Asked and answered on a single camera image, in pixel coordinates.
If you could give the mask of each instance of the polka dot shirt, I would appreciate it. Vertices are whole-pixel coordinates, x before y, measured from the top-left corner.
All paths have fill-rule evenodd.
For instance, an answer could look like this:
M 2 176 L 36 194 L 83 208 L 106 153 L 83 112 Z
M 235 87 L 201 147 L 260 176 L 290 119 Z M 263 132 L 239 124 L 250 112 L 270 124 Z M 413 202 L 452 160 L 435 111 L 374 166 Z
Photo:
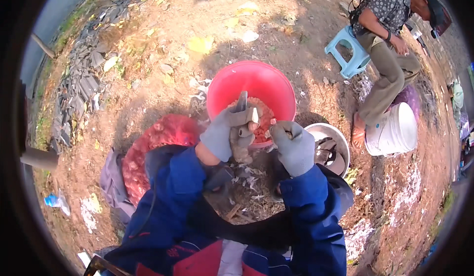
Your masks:
M 369 8 L 374 15 L 379 19 L 379 23 L 390 31 L 392 34 L 398 35 L 401 27 L 412 16 L 413 12 L 410 10 L 410 0 L 362 0 L 360 4 L 360 13 Z M 367 32 L 367 29 L 362 27 L 359 22 L 355 22 L 354 33 L 360 36 Z

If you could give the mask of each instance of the pile of broken tiles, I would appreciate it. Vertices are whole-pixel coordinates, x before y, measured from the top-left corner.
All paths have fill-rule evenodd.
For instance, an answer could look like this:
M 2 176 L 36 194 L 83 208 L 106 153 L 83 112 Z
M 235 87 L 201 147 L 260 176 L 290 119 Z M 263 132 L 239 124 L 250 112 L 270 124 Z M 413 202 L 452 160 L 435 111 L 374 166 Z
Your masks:
M 105 107 L 109 85 L 100 82 L 98 75 L 103 73 L 101 65 L 106 61 L 104 54 L 109 51 L 109 47 L 99 41 L 99 32 L 111 30 L 117 24 L 129 20 L 128 7 L 131 4 L 140 6 L 145 1 L 114 0 L 81 30 L 69 54 L 69 66 L 56 89 L 52 145 L 58 153 L 62 151 L 62 145 L 59 144 L 72 146 L 74 130 L 78 129 L 76 124 L 84 114 Z M 107 53 L 108 58 L 116 55 Z

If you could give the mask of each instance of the dirt ground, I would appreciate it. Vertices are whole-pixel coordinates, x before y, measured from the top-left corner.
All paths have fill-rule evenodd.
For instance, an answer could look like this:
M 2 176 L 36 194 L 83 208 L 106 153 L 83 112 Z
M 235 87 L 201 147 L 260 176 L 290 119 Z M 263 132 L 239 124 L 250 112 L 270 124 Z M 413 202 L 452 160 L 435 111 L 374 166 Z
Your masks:
M 98 6 L 106 5 L 107 1 L 101 0 Z M 248 1 L 255 3 L 258 10 L 250 16 L 240 16 L 232 29 L 226 28 L 226 21 Z M 191 78 L 212 79 L 218 70 L 236 61 L 268 63 L 291 81 L 297 98 L 295 120 L 299 124 L 328 122 L 350 141 L 358 99 L 353 84 L 343 83 L 336 60 L 323 50 L 348 24 L 348 19 L 340 15 L 340 1 L 350 0 L 164 0 L 164 5 L 157 5 L 159 0 L 147 0 L 140 8 L 132 8 L 131 19 L 122 28 L 117 26 L 101 33 L 100 40 L 120 54 L 124 76 L 118 78 L 116 69 L 104 74 L 102 81 L 110 84 L 105 110 L 84 119 L 88 124 L 83 140 L 61 154 L 55 172 L 35 174 L 38 184 L 46 184 L 48 190 L 65 191 L 70 217 L 40 202 L 58 246 L 78 270 L 83 270 L 78 252 L 86 249 L 92 253 L 117 245 L 123 236 L 124 226 L 105 203 L 98 185 L 106 154 L 112 147 L 125 153 L 144 130 L 167 113 L 205 119 L 204 104 L 189 97 L 199 94 L 190 87 Z M 89 12 L 78 26 L 94 12 Z M 295 25 L 284 25 L 284 19 L 292 14 L 296 16 Z M 258 39 L 244 43 L 238 38 L 247 30 L 258 33 Z M 193 36 L 214 37 L 209 54 L 187 48 Z M 367 265 L 382 275 L 391 271 L 407 274 L 417 267 L 434 240 L 438 208 L 457 164 L 454 156 L 458 155 L 458 131 L 445 80 L 452 62 L 446 56 L 427 57 L 406 29 L 403 37 L 423 68 L 414 83 L 422 100 L 418 146 L 394 158 L 372 157 L 365 150 L 351 147 L 351 166 L 359 169 L 352 187 L 359 194 L 340 224 L 349 232 L 361 219 L 368 219 L 373 231 L 364 244 L 365 250 L 348 262 L 348 275 L 364 275 Z M 49 93 L 43 97 L 46 101 L 61 77 L 75 38 L 71 36 L 53 64 L 45 91 Z M 182 53 L 189 55 L 188 61 L 175 59 Z M 162 64 L 173 66 L 172 80 L 160 70 Z M 372 80 L 378 75 L 373 66 L 365 74 Z M 323 78 L 334 83 L 325 84 Z M 137 79 L 141 80 L 139 87 L 130 88 Z M 263 171 L 256 175 L 255 190 L 236 183 L 232 195 L 242 209 L 247 208 L 248 217 L 261 220 L 281 211 L 283 206 L 269 199 L 265 152 L 254 154 L 262 161 L 252 167 Z M 39 189 L 39 198 L 48 195 L 48 190 Z M 409 197 L 405 199 L 403 194 L 407 192 Z M 94 214 L 97 229 L 89 233 L 82 219 L 80 200 L 92 193 L 97 195 L 102 210 Z M 249 198 L 257 195 L 264 197 Z M 222 215 L 232 208 L 229 201 L 225 203 L 219 210 Z M 245 223 L 238 217 L 233 222 Z

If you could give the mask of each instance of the glove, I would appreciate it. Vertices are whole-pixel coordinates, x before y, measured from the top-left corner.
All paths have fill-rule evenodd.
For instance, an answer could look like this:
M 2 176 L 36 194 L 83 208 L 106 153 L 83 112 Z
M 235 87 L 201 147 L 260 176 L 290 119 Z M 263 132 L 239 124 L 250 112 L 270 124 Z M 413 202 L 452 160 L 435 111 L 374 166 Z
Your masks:
M 231 113 L 233 109 L 234 107 L 229 107 L 220 112 L 200 136 L 201 142 L 222 162 L 227 162 L 232 156 L 229 138 L 236 139 L 241 147 L 250 145 L 255 139 L 255 135 L 249 133 L 247 125 L 252 120 L 253 106 L 240 113 Z
M 314 166 L 314 136 L 302 126 L 281 120 L 270 128 L 270 134 L 278 147 L 278 160 L 292 177 L 305 174 Z

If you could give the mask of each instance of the bracelet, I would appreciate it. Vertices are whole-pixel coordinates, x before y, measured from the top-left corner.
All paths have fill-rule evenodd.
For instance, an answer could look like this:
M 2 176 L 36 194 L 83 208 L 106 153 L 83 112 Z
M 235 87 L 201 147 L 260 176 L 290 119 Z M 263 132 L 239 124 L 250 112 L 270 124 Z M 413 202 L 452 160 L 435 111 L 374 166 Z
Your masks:
M 390 38 L 392 37 L 392 33 L 390 31 L 388 31 L 388 36 L 387 38 L 385 39 L 386 42 L 390 42 Z

